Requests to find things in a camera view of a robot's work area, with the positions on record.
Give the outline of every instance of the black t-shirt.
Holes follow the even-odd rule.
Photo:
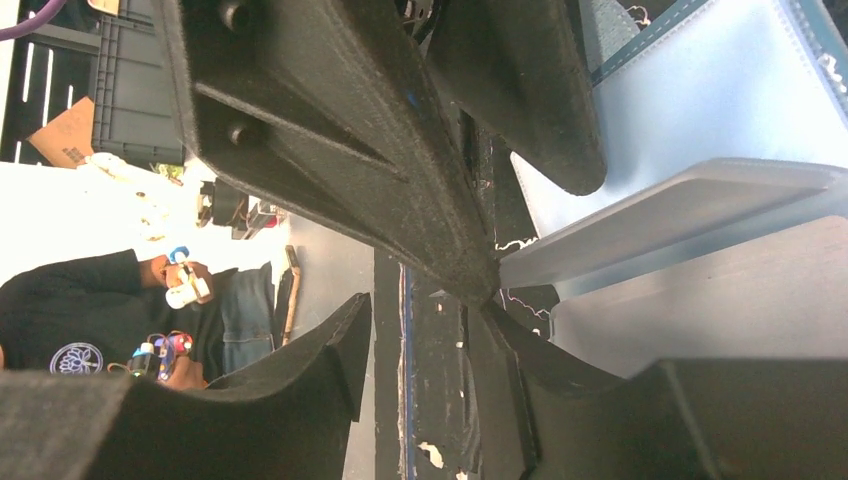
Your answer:
[[[0,287],[0,346],[10,370],[105,372],[126,364],[149,335],[173,330],[194,337],[191,357],[207,381],[222,375],[218,301],[170,308],[164,288],[142,288],[132,250],[45,265]]]

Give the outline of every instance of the wire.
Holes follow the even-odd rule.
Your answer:
[[[53,17],[58,15],[59,10],[65,6],[67,0],[49,0],[34,17],[12,27],[0,30],[0,42],[21,38],[47,25]]]
[[[106,371],[107,371],[107,372],[109,372],[109,373],[112,373],[112,369],[113,369],[113,368],[115,368],[115,367],[120,368],[121,370],[123,370],[123,371],[125,371],[125,372],[127,372],[127,373],[130,373],[130,369],[129,369],[129,368],[127,368],[127,366],[126,366],[126,365],[121,364],[121,363],[115,363],[115,362],[110,363],[110,364],[106,367]]]

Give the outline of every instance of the denim fabric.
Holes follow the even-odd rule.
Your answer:
[[[233,274],[221,298],[224,373],[246,367],[274,351],[274,286],[271,264]]]

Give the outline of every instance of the person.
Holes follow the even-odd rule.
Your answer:
[[[280,346],[270,262],[219,275],[189,264],[211,294],[179,310],[168,306],[165,291],[181,283],[180,267],[165,256],[139,261],[127,250],[17,275],[0,287],[0,368],[105,372],[126,364],[151,334],[176,330],[194,345],[164,383],[183,390],[203,388]]]

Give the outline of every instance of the printed graphic on shirt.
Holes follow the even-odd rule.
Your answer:
[[[90,375],[103,369],[103,354],[90,343],[77,342],[60,348],[50,360],[50,373]]]

